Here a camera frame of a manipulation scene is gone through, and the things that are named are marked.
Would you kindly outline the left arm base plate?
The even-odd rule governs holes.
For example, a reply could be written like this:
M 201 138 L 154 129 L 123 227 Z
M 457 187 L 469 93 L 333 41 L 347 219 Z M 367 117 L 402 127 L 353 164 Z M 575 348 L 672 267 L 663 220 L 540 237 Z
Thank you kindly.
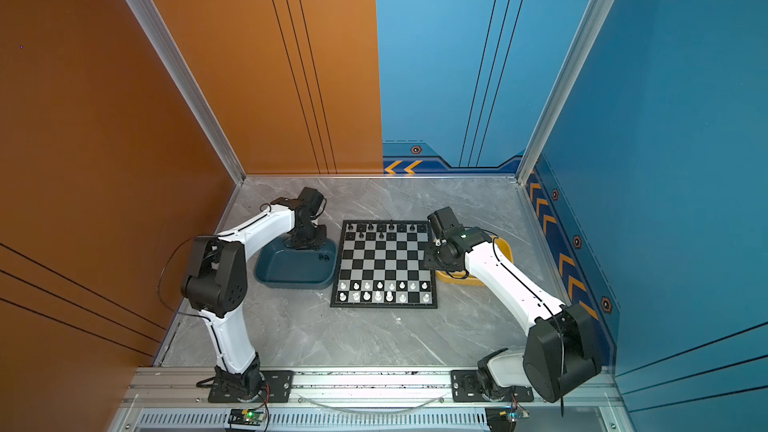
M 256 403 L 266 400 L 268 404 L 287 403 L 294 381 L 292 370 L 262 371 L 255 385 L 242 385 L 234 380 L 224 379 L 218 373 L 212 379 L 207 401 L 209 403 Z

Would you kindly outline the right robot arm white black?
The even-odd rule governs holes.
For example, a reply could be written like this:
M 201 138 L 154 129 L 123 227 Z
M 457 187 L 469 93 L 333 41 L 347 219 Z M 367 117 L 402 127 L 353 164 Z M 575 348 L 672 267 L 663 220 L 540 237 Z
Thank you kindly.
M 582 306 L 568 306 L 539 287 L 504 256 L 496 237 L 465 227 L 451 208 L 433 212 L 428 222 L 433 240 L 425 250 L 427 268 L 477 278 L 526 333 L 523 353 L 500 349 L 478 361 L 476 381 L 485 399 L 505 399 L 523 374 L 526 387 L 554 403 L 602 372 L 595 321 Z

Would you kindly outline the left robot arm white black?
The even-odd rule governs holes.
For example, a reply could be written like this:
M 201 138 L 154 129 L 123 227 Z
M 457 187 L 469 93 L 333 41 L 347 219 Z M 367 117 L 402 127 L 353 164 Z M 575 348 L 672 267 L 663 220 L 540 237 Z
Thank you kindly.
M 269 382 L 244 319 L 248 280 L 273 289 L 327 288 L 337 245 L 317 221 L 325 204 L 320 191 L 306 187 L 229 230 L 194 238 L 181 293 L 204 320 L 216 352 L 213 377 L 198 384 L 208 389 L 209 402 L 268 398 Z

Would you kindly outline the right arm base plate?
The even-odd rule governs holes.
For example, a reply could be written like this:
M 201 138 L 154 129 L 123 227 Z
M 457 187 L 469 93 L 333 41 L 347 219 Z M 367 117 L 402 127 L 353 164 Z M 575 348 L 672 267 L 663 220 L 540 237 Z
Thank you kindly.
M 523 385 L 500 386 L 488 372 L 459 369 L 450 372 L 455 402 L 533 402 L 533 389 Z

